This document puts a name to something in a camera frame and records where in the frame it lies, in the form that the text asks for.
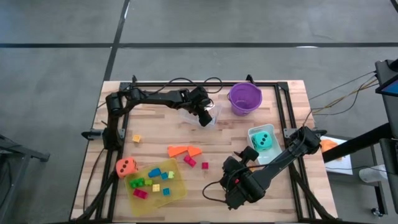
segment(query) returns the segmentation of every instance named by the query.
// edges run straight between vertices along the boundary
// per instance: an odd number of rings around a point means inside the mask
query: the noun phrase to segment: orange foam shape
[[[197,156],[201,154],[201,149],[193,146],[188,146],[188,154],[190,157]]]
[[[185,152],[186,150],[188,150],[187,146],[169,146],[167,151],[170,157],[174,157]]]

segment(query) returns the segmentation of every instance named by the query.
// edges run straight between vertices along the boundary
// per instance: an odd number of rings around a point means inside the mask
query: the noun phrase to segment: wooden tabletop
[[[307,92],[305,91],[302,80],[287,82],[289,84],[297,126],[300,126],[310,111]],[[102,104],[108,94],[118,91],[119,84],[120,82],[104,82],[98,104]],[[165,91],[174,89],[176,88],[166,88]],[[218,87],[207,89],[214,91]],[[120,180],[116,206],[114,208],[114,222],[297,221],[288,169],[283,170],[272,180],[271,186],[268,188],[266,196],[263,199],[256,203],[245,203],[237,210],[229,211],[225,204],[209,201],[202,196],[201,190],[206,184],[221,178],[223,174],[221,167],[225,159],[228,156],[232,156],[233,151],[241,151],[247,146],[246,135],[249,128],[263,124],[273,124],[279,144],[284,148],[274,89],[271,87],[261,87],[263,95],[261,106],[256,111],[244,117],[232,114],[230,102],[227,99],[229,89],[230,87],[224,87],[219,93],[210,94],[210,98],[214,103],[223,107],[216,128],[214,129],[203,129],[185,123],[182,121],[178,111],[171,110],[165,106],[138,105],[130,112],[123,157],[134,156],[137,164],[144,167],[167,159],[169,157],[167,146],[169,145],[193,145],[203,150],[200,159],[209,162],[210,168],[209,170],[201,170],[200,166],[196,166],[196,168],[192,169],[182,161],[178,161],[188,190],[187,196],[142,217],[133,217],[131,215],[126,189],[123,181]],[[282,102],[284,111],[286,111],[285,117],[289,126],[290,121],[284,98],[282,93]],[[105,128],[101,120],[107,120],[105,106],[97,110],[93,128]],[[313,127],[312,116],[309,117],[306,125],[311,128]],[[139,144],[132,142],[133,134],[140,134],[142,136]],[[88,145],[71,218],[76,218],[83,212],[83,196],[87,181],[93,164],[102,148],[102,140],[90,141]],[[305,156],[304,161],[311,191],[326,210],[337,217],[335,203],[320,150],[314,155]],[[104,162],[105,153],[101,155],[91,181],[86,206],[90,204],[100,189]],[[224,199],[224,191],[220,185],[213,185],[206,192],[209,197]],[[105,198],[104,216],[108,211],[109,193],[110,191]],[[302,192],[300,198],[303,210],[306,211]]]

